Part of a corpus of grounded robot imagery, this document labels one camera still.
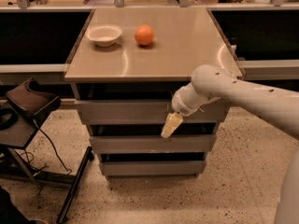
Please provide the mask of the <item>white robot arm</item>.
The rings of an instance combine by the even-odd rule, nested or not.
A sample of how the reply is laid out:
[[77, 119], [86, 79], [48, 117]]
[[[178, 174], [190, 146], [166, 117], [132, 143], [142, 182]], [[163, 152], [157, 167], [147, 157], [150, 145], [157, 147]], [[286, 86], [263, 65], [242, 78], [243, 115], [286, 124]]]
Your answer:
[[[207, 64], [198, 66], [191, 82], [175, 92], [173, 112], [167, 115], [161, 137], [171, 136], [185, 117], [220, 98], [299, 139], [298, 92], [247, 82], [225, 69]], [[284, 176], [274, 224], [299, 224], [299, 151]]]

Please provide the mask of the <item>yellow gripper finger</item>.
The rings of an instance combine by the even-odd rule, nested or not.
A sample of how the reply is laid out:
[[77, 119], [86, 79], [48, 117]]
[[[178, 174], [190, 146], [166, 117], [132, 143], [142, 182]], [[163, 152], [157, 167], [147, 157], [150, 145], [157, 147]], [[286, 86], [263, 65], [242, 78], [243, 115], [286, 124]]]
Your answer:
[[182, 123], [183, 117], [179, 113], [169, 113], [163, 126], [161, 137], [168, 138]]

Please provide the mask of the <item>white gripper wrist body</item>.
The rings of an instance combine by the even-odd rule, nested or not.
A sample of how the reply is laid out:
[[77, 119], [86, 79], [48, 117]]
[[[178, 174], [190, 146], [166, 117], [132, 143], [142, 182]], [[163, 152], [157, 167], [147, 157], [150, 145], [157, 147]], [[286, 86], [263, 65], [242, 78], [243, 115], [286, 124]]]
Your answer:
[[174, 112], [182, 117], [188, 117], [199, 108], [197, 93], [194, 89], [182, 87], [172, 98], [171, 105]]

